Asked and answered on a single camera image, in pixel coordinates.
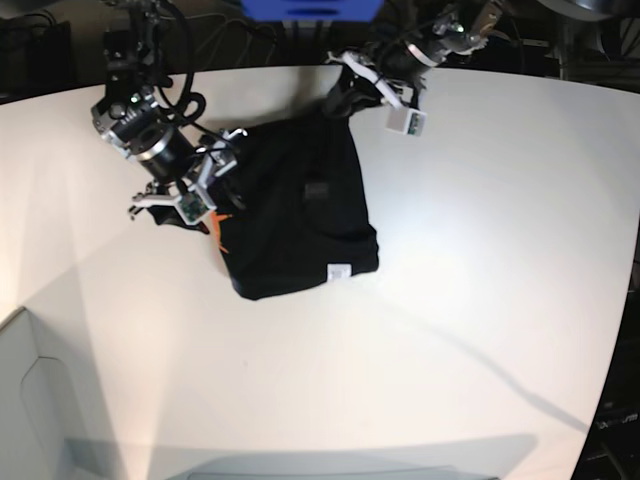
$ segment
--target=black equipment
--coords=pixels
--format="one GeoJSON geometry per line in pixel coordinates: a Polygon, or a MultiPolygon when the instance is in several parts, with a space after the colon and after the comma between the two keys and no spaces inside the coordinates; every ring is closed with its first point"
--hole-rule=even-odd
{"type": "Polygon", "coordinates": [[[196,122],[206,101],[191,91],[193,38],[186,19],[173,4],[167,0],[122,0],[110,5],[128,11],[129,28],[105,34],[106,91],[91,113],[102,138],[153,177],[144,193],[133,197],[129,213],[134,218],[146,209],[159,225],[208,233],[203,220],[216,209],[209,189],[237,164],[233,139],[246,133],[212,132],[196,122]],[[161,11],[175,18],[187,40],[188,71],[176,105],[163,92],[172,81],[161,70],[161,11]],[[156,88],[166,107],[156,100],[156,88]],[[187,115],[191,104],[196,109],[187,115]],[[204,133],[198,146],[180,132],[187,125],[204,133]]]}

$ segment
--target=metal ring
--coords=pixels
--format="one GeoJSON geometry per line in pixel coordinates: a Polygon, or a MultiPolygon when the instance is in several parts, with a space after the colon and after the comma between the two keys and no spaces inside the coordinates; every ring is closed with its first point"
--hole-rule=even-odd
{"type": "Polygon", "coordinates": [[[164,133],[164,135],[160,137],[160,140],[158,140],[155,143],[155,145],[153,145],[151,148],[149,148],[148,150],[145,150],[142,153],[138,153],[133,158],[139,162],[151,160],[153,157],[155,157],[156,155],[161,153],[165,148],[167,148],[167,145],[169,145],[169,141],[173,136],[173,131],[174,131],[173,128],[168,128],[167,131],[164,133]]]}

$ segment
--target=white panel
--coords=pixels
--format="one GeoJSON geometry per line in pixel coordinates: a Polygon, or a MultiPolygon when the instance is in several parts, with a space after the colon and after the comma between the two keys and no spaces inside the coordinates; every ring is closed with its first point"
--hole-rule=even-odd
{"type": "Polygon", "coordinates": [[[22,311],[0,330],[0,478],[53,480],[20,395],[37,359],[29,314],[22,311]]]}

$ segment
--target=black cable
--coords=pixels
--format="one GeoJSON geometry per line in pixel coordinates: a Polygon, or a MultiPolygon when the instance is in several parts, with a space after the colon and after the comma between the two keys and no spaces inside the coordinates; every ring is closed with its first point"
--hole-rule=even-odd
{"type": "Polygon", "coordinates": [[[396,16],[396,21],[398,22],[398,26],[402,26],[402,10],[398,6],[398,4],[394,0],[387,0],[385,2],[387,5],[391,6],[391,9],[394,11],[396,16]]]}
{"type": "Polygon", "coordinates": [[[629,19],[629,23],[627,23],[627,28],[624,29],[624,33],[620,37],[620,54],[622,54],[622,45],[627,39],[627,36],[629,35],[629,31],[631,30],[631,26],[633,25],[634,22],[635,22],[634,18],[629,19]]]}
{"type": "MultiPolygon", "coordinates": [[[[164,90],[160,85],[158,85],[158,91],[160,92],[160,97],[167,104],[167,109],[174,115],[174,118],[180,121],[183,125],[191,125],[194,128],[200,130],[202,133],[212,136],[213,138],[227,144],[231,149],[237,151],[236,147],[229,142],[222,135],[212,132],[211,130],[203,127],[199,123],[196,122],[197,116],[202,113],[204,110],[204,97],[200,94],[194,94],[191,92],[191,88],[193,86],[193,78],[195,76],[195,42],[193,40],[193,34],[191,32],[191,28],[189,27],[189,22],[186,17],[182,14],[182,12],[173,5],[169,3],[168,0],[160,0],[160,7],[165,9],[167,12],[176,19],[176,22],[183,30],[185,35],[185,40],[187,44],[187,73],[184,85],[182,87],[182,92],[180,94],[180,99],[176,105],[172,104],[171,101],[167,98],[167,95],[164,93],[164,90]],[[200,112],[199,114],[193,114],[190,116],[185,116],[184,112],[189,107],[189,104],[192,102],[196,102],[198,104],[198,109],[196,112],[200,112]]],[[[157,35],[156,41],[154,42],[156,48],[158,46],[157,35]]]]}
{"type": "Polygon", "coordinates": [[[45,15],[44,13],[27,13],[26,15],[23,15],[21,18],[27,18],[27,17],[44,18],[49,23],[50,27],[53,26],[53,20],[49,16],[45,15]]]}
{"type": "Polygon", "coordinates": [[[520,30],[518,30],[518,25],[516,25],[516,21],[513,19],[513,17],[509,17],[509,20],[511,20],[513,31],[515,32],[516,38],[518,40],[518,49],[520,50],[520,73],[524,75],[525,72],[527,71],[527,65],[525,63],[525,58],[524,58],[524,43],[522,42],[522,37],[520,36],[520,30]]]}
{"type": "Polygon", "coordinates": [[[631,43],[629,43],[629,46],[622,54],[623,57],[626,57],[630,53],[633,53],[633,51],[640,46],[640,43],[638,43],[638,40],[640,40],[640,29],[638,29],[638,31],[636,32],[636,36],[633,37],[633,40],[631,40],[631,43]]]}
{"type": "Polygon", "coordinates": [[[196,68],[195,42],[193,40],[191,27],[189,27],[189,22],[182,14],[180,9],[174,4],[170,3],[168,0],[160,0],[160,7],[169,12],[171,16],[176,19],[178,26],[182,29],[182,33],[184,34],[185,42],[187,44],[186,78],[184,81],[184,85],[182,86],[182,93],[180,94],[180,98],[174,109],[174,112],[179,111],[180,115],[182,116],[182,114],[187,110],[189,103],[191,103],[189,94],[191,93],[191,88],[193,87],[193,78],[195,76],[196,68]]]}
{"type": "Polygon", "coordinates": [[[164,90],[162,89],[162,87],[158,86],[158,92],[160,92],[160,97],[162,98],[164,103],[167,104],[167,108],[171,111],[171,113],[175,116],[175,118],[180,120],[184,125],[191,125],[192,127],[200,130],[202,133],[211,135],[216,140],[220,140],[221,142],[227,144],[231,150],[237,151],[237,148],[229,140],[224,138],[222,135],[220,135],[219,133],[212,132],[208,128],[205,128],[202,125],[200,125],[195,120],[189,119],[188,117],[185,117],[181,112],[179,112],[176,106],[173,105],[171,101],[169,101],[169,99],[167,98],[167,94],[164,93],[164,90]]]}
{"type": "Polygon", "coordinates": [[[56,20],[56,17],[55,17],[55,16],[53,15],[53,13],[51,13],[49,10],[47,10],[46,8],[43,8],[43,9],[42,9],[42,12],[43,12],[45,15],[47,15],[47,16],[51,19],[51,21],[52,21],[54,24],[58,23],[58,20],[56,20]]]}

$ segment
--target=white tag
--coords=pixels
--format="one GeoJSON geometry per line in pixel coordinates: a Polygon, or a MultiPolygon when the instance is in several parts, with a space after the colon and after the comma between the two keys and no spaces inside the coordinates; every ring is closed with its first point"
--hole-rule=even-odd
{"type": "Polygon", "coordinates": [[[341,280],[351,276],[351,264],[349,263],[330,263],[327,265],[327,282],[341,280]]]}

